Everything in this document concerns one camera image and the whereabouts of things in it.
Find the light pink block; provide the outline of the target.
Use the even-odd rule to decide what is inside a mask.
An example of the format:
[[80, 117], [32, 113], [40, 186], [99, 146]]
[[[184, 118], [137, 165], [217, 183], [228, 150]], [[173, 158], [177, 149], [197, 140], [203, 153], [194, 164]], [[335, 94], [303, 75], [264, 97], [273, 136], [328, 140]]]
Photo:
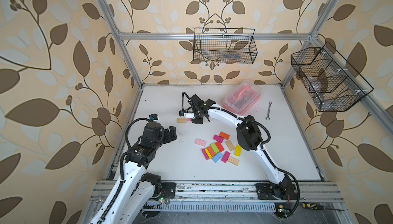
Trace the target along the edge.
[[201, 139], [196, 139], [195, 144], [205, 147], [206, 146], [206, 141], [201, 140]]

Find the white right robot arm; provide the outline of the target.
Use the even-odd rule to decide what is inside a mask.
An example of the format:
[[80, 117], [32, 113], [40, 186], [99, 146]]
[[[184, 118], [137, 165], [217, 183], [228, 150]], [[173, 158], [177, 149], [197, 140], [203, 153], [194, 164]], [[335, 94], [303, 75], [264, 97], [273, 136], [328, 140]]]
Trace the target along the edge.
[[179, 116], [191, 119], [194, 124], [199, 125], [203, 124], [204, 119], [210, 120], [212, 118], [235, 128], [238, 145], [256, 156], [268, 177], [271, 187], [268, 193], [275, 199], [287, 201], [290, 200], [292, 193], [295, 194], [296, 202], [291, 209], [280, 207], [276, 211], [276, 216], [288, 219], [295, 213], [300, 202], [298, 180], [292, 173], [279, 168], [271, 157], [265, 146], [270, 142], [271, 134], [264, 125], [251, 115], [245, 117], [235, 114], [211, 99], [204, 101], [197, 95], [190, 97], [186, 92], [181, 95]]

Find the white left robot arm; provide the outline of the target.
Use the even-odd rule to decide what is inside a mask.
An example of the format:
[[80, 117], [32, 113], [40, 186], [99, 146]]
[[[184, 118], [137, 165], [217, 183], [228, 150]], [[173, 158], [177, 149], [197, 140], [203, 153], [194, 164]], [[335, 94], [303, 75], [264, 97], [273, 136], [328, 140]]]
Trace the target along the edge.
[[[135, 123], [144, 121], [142, 135], [131, 145], [129, 132]], [[120, 176], [91, 224], [131, 224], [146, 202], [161, 193], [161, 176], [146, 170], [155, 158], [157, 150], [177, 139], [174, 126], [165, 129], [153, 113], [148, 118], [138, 118], [125, 131], [127, 151], [120, 157]]]

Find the natural wood block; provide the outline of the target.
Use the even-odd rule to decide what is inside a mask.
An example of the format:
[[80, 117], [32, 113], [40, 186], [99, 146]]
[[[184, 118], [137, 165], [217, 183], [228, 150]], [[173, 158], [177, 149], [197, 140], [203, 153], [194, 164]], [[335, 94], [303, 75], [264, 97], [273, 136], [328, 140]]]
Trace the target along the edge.
[[187, 118], [177, 118], [177, 123], [186, 123]]

